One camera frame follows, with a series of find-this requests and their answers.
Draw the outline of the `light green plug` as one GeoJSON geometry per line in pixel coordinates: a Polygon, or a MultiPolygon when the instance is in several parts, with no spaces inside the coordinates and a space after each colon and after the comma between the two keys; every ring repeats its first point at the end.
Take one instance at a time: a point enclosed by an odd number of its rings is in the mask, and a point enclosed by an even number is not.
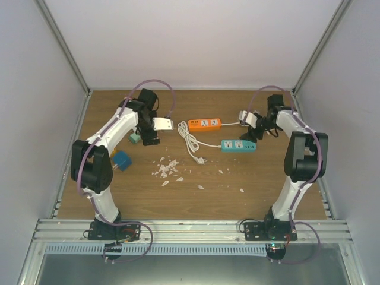
{"type": "Polygon", "coordinates": [[[128,137],[129,141],[133,144],[137,144],[139,141],[141,141],[141,137],[139,135],[137,135],[136,133],[132,133],[129,137],[128,137]]]}

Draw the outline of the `teal power strip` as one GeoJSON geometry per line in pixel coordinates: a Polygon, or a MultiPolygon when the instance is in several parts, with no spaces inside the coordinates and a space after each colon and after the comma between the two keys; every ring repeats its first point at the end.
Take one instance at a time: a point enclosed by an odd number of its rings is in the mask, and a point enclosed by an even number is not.
{"type": "Polygon", "coordinates": [[[248,140],[222,140],[221,151],[224,153],[253,153],[257,145],[248,140]]]}

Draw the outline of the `blue cube adapter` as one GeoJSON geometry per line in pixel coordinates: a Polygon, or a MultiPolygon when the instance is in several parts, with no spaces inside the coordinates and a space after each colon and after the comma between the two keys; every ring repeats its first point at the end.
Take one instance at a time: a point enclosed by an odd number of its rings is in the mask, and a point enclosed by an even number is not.
{"type": "Polygon", "coordinates": [[[129,155],[124,151],[117,151],[112,157],[113,169],[119,169],[121,172],[125,171],[132,164],[132,160],[129,155]]]}

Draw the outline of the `yellow cube adapter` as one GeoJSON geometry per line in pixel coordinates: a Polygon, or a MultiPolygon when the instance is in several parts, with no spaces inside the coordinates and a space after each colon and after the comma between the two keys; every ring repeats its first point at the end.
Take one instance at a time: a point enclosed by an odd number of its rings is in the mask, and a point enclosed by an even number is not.
{"type": "Polygon", "coordinates": [[[115,156],[115,154],[116,154],[117,152],[118,152],[117,149],[114,148],[114,149],[112,150],[111,154],[110,154],[110,157],[115,156]]]}

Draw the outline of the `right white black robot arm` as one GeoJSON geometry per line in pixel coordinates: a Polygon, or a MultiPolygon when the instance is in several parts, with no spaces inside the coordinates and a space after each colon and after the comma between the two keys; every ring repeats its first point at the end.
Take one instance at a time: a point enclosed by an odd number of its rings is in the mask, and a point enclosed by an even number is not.
{"type": "Polygon", "coordinates": [[[268,240],[291,236],[295,230],[297,206],[312,184],[325,174],[328,135],[307,126],[293,107],[284,105],[283,96],[279,94],[267,98],[265,116],[243,110],[239,113],[239,121],[248,126],[241,139],[255,143],[270,131],[283,131],[289,138],[284,158],[286,180],[283,189],[264,221],[256,222],[254,229],[268,240]]]}

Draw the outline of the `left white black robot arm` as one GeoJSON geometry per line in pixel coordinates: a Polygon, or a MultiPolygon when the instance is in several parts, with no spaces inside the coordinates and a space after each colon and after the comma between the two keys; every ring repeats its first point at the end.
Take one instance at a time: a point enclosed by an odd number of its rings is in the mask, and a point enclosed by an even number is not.
{"type": "Polygon", "coordinates": [[[110,155],[134,128],[144,146],[160,143],[153,124],[156,101],[156,93],[142,89],[136,99],[121,101],[115,114],[94,135],[86,140],[77,139],[72,145],[71,179],[76,181],[80,194],[90,199],[96,220],[103,222],[102,233],[110,240],[122,234],[119,209],[110,191],[113,179],[110,155]]]}

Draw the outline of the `orange power strip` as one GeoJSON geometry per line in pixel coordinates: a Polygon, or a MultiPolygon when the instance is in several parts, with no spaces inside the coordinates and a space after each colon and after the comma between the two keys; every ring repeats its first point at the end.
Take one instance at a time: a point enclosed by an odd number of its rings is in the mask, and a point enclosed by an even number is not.
{"type": "Polygon", "coordinates": [[[216,131],[221,128],[220,118],[190,119],[188,129],[191,132],[216,131]]]}

